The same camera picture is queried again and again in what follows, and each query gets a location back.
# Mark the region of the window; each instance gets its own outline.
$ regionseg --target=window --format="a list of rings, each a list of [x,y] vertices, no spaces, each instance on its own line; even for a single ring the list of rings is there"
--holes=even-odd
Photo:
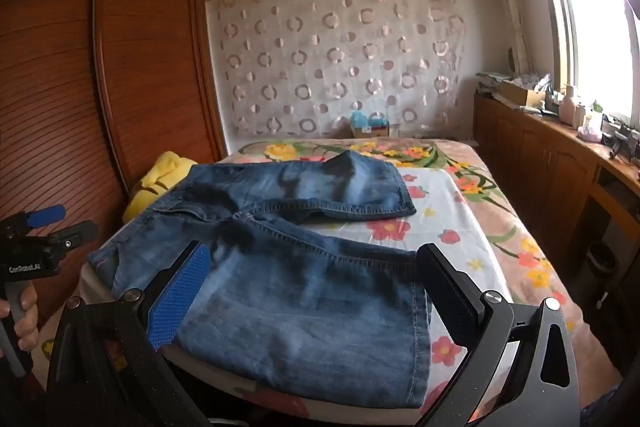
[[[550,0],[556,27],[556,89],[574,84],[586,104],[597,100],[640,126],[640,23],[626,0]]]

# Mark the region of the pink bottle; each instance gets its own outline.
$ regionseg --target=pink bottle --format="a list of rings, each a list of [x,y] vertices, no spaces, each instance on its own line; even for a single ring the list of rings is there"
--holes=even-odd
[[[577,105],[575,86],[566,86],[566,94],[560,102],[560,121],[567,125],[574,124],[575,106]]]

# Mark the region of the finger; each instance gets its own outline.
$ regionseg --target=finger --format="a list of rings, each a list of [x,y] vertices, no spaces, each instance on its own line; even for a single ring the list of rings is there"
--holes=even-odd
[[[36,288],[33,287],[33,283],[27,286],[20,295],[20,304],[22,304],[22,309],[27,311],[33,308],[33,306],[38,300],[38,294],[36,293]]]
[[[27,336],[18,341],[18,347],[23,351],[30,351],[38,344],[38,330],[34,329]]]
[[[34,306],[27,310],[24,317],[15,323],[15,334],[24,337],[31,333],[38,325],[38,307]]]

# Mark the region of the jeans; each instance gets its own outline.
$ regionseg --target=jeans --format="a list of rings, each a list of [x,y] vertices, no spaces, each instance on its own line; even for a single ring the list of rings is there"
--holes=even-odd
[[[176,336],[180,347],[283,393],[415,408],[430,368],[430,303],[415,252],[297,225],[317,214],[413,213],[398,170],[353,152],[325,163],[196,165],[90,263],[118,297],[202,241],[212,266]]]

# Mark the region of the wardrobe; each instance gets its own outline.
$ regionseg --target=wardrobe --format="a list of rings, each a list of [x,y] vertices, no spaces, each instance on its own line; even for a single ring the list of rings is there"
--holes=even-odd
[[[222,159],[205,0],[0,0],[0,219],[64,204],[98,239],[36,281],[41,321],[164,151]]]

